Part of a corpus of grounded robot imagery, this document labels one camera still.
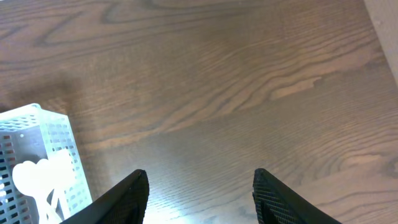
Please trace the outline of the clear white plastic basket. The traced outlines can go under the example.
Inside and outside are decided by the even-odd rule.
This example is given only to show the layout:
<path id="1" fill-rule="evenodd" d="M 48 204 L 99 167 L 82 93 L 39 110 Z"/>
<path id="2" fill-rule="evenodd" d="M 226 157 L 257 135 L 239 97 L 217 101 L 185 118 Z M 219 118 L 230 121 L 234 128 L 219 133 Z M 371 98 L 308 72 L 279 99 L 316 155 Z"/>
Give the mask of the clear white plastic basket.
<path id="1" fill-rule="evenodd" d="M 19 192 L 12 179 L 16 165 L 63 157 L 73 175 L 56 162 L 50 168 L 55 184 L 46 196 L 50 211 L 40 218 L 33 197 Z M 68 116 L 44 110 L 37 103 L 1 113 L 1 223 L 60 223 L 92 203 Z"/>

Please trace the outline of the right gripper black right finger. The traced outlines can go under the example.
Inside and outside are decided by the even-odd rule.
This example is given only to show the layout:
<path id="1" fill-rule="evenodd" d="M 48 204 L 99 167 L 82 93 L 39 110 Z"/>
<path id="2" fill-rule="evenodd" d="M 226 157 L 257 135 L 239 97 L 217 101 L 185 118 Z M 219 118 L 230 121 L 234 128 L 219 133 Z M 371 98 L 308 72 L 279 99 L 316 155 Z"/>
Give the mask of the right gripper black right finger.
<path id="1" fill-rule="evenodd" d="M 255 170 L 252 187 L 260 224 L 340 224 L 263 168 Z"/>

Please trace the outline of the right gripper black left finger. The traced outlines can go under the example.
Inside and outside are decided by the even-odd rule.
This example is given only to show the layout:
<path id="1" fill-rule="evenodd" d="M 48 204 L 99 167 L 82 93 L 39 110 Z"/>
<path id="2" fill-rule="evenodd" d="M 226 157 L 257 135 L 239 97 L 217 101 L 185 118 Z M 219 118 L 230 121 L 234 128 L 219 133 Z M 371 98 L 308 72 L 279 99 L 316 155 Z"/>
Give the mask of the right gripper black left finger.
<path id="1" fill-rule="evenodd" d="M 142 224 L 148 198 L 147 173 L 137 169 L 62 224 Z"/>

